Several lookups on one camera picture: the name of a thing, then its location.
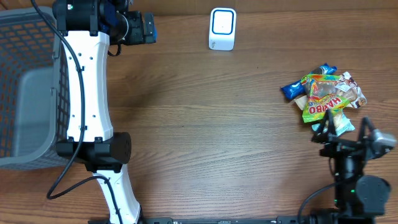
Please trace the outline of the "green Haribo gummy bag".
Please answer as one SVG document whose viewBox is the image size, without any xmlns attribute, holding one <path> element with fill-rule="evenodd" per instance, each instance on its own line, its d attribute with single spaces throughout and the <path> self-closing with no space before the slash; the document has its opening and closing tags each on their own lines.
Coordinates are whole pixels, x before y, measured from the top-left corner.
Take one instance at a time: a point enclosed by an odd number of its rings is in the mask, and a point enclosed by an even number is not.
<svg viewBox="0 0 398 224">
<path fill-rule="evenodd" d="M 305 123 L 322 119 L 326 110 L 336 114 L 349 105 L 348 99 L 336 94 L 336 86 L 339 83 L 338 75 L 308 74 L 301 79 L 308 96 L 302 113 Z"/>
</svg>

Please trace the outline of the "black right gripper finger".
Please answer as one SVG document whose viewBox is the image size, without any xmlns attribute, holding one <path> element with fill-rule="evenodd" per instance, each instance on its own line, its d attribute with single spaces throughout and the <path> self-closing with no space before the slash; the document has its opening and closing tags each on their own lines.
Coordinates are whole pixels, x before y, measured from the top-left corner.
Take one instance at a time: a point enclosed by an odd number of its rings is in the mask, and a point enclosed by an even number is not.
<svg viewBox="0 0 398 224">
<path fill-rule="evenodd" d="M 375 125 L 365 116 L 362 119 L 361 126 L 359 129 L 358 142 L 373 142 L 374 131 L 376 130 Z"/>
<path fill-rule="evenodd" d="M 337 135 L 333 114 L 330 109 L 327 109 L 318 129 L 313 134 L 311 141 L 320 144 L 327 144 L 332 142 L 335 137 L 337 137 Z"/>
</svg>

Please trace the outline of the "light teal snack packet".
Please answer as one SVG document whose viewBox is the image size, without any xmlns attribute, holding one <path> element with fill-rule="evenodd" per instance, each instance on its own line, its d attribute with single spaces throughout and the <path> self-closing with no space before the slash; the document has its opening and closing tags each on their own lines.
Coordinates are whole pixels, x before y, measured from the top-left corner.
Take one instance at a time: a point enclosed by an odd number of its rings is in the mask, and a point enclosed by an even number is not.
<svg viewBox="0 0 398 224">
<path fill-rule="evenodd" d="M 333 124 L 334 124 L 335 132 L 336 132 L 337 136 L 340 136 L 347 131 L 355 130 L 355 127 L 351 124 L 350 119 L 348 119 L 345 116 L 345 114 L 342 110 L 338 110 L 335 114 L 332 113 L 332 115 L 333 115 Z M 323 132 L 328 131 L 329 118 L 327 118 L 325 121 Z M 320 120 L 320 121 L 321 122 L 312 125 L 312 129 L 314 132 L 318 131 L 318 128 L 323 123 L 323 120 Z"/>
</svg>

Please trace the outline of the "beige brown cookie bag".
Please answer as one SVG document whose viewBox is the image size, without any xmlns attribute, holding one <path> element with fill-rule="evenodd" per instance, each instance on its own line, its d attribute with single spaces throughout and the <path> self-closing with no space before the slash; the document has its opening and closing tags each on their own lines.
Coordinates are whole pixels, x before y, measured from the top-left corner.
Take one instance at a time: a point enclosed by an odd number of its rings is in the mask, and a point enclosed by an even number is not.
<svg viewBox="0 0 398 224">
<path fill-rule="evenodd" d="M 340 83 L 336 86 L 336 94 L 349 100 L 348 107 L 360 108 L 364 106 L 367 103 L 367 99 L 349 72 L 345 72 L 338 76 L 340 76 Z M 305 96 L 295 99 L 294 103 L 303 111 L 307 100 L 308 96 L 306 94 Z"/>
</svg>

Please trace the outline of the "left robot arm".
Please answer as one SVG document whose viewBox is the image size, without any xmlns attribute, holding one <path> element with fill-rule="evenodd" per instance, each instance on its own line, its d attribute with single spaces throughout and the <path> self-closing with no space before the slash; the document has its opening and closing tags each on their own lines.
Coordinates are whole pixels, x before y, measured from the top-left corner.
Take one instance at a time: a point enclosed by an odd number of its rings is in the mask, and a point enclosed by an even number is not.
<svg viewBox="0 0 398 224">
<path fill-rule="evenodd" d="M 108 205 L 108 223 L 143 222 L 127 169 L 131 136 L 113 129 L 106 83 L 110 46 L 156 42 L 154 15 L 129 6 L 129 1 L 107 0 L 57 0 L 52 6 L 67 58 L 70 97 L 67 137 L 56 152 L 91 172 Z"/>
</svg>

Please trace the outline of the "blue Oreo cookie packet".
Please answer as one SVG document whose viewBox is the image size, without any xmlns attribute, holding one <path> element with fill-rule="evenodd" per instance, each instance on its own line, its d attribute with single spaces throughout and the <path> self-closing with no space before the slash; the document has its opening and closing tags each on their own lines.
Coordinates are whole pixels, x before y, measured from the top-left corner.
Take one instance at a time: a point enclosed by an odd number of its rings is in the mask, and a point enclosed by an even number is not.
<svg viewBox="0 0 398 224">
<path fill-rule="evenodd" d="M 318 68 L 312 70 L 310 74 L 317 74 L 317 75 L 332 75 L 337 71 L 336 66 L 329 66 L 327 63 L 320 65 Z M 305 89 L 301 84 L 301 81 L 298 80 L 293 82 L 289 85 L 280 87 L 281 91 L 283 92 L 284 96 L 288 100 L 293 100 L 297 96 L 304 94 Z"/>
</svg>

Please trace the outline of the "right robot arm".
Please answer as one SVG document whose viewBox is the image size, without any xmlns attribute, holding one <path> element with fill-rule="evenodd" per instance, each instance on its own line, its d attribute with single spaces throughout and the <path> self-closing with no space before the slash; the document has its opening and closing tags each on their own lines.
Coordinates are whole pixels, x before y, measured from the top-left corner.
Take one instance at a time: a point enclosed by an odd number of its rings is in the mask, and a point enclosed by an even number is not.
<svg viewBox="0 0 398 224">
<path fill-rule="evenodd" d="M 337 136 L 333 115 L 326 110 L 312 141 L 324 145 L 320 155 L 334 160 L 335 208 L 314 210 L 310 223 L 374 223 L 385 214 L 391 185 L 385 179 L 366 175 L 368 161 L 381 158 L 395 148 L 397 139 L 374 127 L 368 117 L 361 122 L 356 141 Z"/>
</svg>

